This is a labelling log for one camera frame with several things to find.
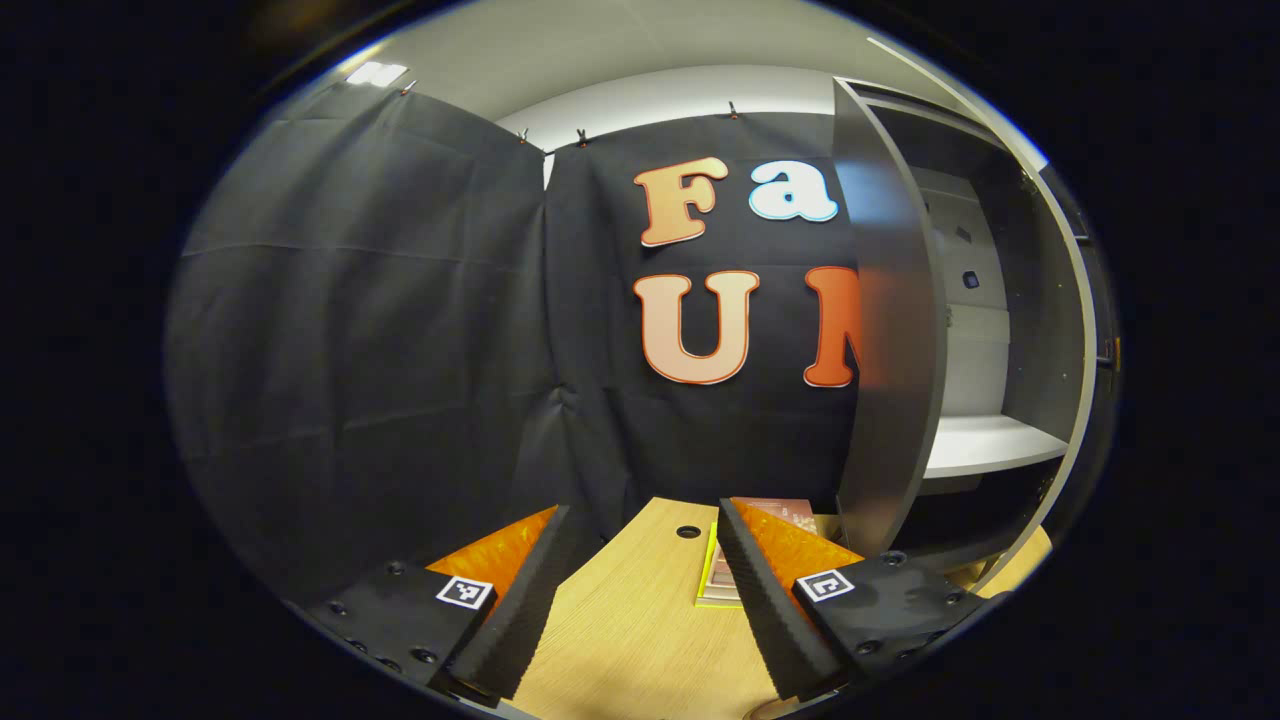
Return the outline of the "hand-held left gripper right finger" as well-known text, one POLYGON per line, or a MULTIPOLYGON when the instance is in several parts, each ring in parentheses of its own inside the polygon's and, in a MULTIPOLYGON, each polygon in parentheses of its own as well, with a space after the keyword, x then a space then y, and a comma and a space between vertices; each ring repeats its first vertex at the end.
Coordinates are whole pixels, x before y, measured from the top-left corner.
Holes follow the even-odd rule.
POLYGON ((902 552, 863 557, 740 498, 721 501, 717 539, 782 700, 905 673, 1001 605, 902 552))

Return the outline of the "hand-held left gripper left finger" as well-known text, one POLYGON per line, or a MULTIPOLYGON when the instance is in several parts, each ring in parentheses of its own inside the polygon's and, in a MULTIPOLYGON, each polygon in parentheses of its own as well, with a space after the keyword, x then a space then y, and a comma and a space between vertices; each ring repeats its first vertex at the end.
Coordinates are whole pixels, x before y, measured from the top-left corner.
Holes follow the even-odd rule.
POLYGON ((559 585, 576 568, 576 512, 554 505, 430 564, 390 560, 300 614, 419 691, 512 700, 559 585))

